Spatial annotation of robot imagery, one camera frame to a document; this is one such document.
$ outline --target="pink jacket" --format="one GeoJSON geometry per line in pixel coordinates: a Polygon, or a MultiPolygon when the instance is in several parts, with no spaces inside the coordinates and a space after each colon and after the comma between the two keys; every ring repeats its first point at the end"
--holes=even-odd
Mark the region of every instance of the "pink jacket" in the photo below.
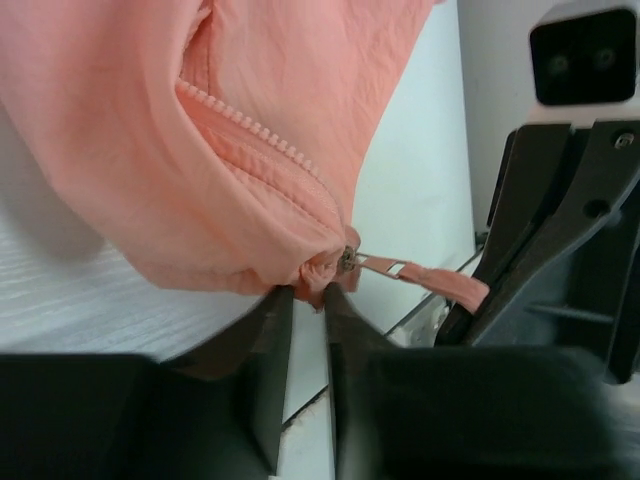
{"type": "Polygon", "coordinates": [[[434,3],[9,0],[0,99],[150,281],[318,304],[359,246],[360,167],[434,3]]]}

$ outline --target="zipper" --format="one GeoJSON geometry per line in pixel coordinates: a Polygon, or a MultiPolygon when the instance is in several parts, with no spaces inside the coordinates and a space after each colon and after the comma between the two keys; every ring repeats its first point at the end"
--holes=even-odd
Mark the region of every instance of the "zipper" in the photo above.
{"type": "Polygon", "coordinates": [[[322,176],[320,169],[311,159],[305,157],[305,155],[295,146],[280,138],[279,135],[273,133],[267,127],[264,127],[260,122],[254,121],[251,117],[244,115],[231,105],[226,104],[224,101],[214,97],[213,95],[209,95],[207,92],[199,89],[195,85],[192,85],[185,80],[178,79],[176,88],[187,97],[201,103],[208,109],[231,121],[246,134],[250,135],[250,138],[257,140],[260,145],[265,146],[271,153],[284,157],[286,161],[298,167],[304,174],[308,175],[318,183],[329,197],[331,197],[334,204],[333,210],[340,219],[340,224],[342,225],[344,234],[344,214],[342,212],[341,203],[338,201],[338,196],[335,194],[335,191],[331,187],[329,181],[322,176]]]}

